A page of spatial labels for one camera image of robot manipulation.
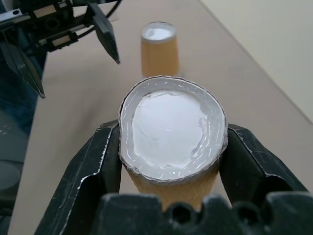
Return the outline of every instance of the paper cup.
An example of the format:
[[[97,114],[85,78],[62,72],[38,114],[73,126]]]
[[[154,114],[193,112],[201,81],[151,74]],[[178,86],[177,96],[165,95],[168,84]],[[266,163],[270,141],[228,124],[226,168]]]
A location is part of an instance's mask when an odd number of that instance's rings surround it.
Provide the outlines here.
[[[176,30],[166,22],[152,22],[141,33],[141,72],[144,77],[179,73]]]
[[[158,195],[164,210],[177,201],[198,209],[227,146],[216,98],[182,78],[150,77],[124,98],[119,122],[120,158],[138,190]]]

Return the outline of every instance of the tan paper cup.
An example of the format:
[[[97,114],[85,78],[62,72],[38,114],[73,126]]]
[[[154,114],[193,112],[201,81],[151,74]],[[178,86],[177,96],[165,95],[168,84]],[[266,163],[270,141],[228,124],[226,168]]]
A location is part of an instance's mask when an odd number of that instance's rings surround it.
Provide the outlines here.
[[[165,210],[174,202],[201,206],[227,146],[222,106],[182,78],[150,77],[135,85],[119,113],[120,158],[138,190]]]
[[[179,73],[176,30],[166,22],[152,22],[141,33],[141,72],[144,77]]]

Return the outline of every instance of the black cable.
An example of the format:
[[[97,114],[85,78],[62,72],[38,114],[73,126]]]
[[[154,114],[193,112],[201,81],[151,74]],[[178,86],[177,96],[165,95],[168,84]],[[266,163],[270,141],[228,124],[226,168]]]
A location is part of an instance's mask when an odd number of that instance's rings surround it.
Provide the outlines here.
[[[112,7],[112,9],[106,15],[107,18],[109,18],[116,11],[116,9],[121,4],[121,2],[122,2],[122,0],[117,0],[116,4]],[[93,31],[94,31],[94,27],[88,29],[87,31],[83,32],[80,35],[77,35],[77,39],[81,39],[81,38],[85,37],[86,35],[90,34]]]

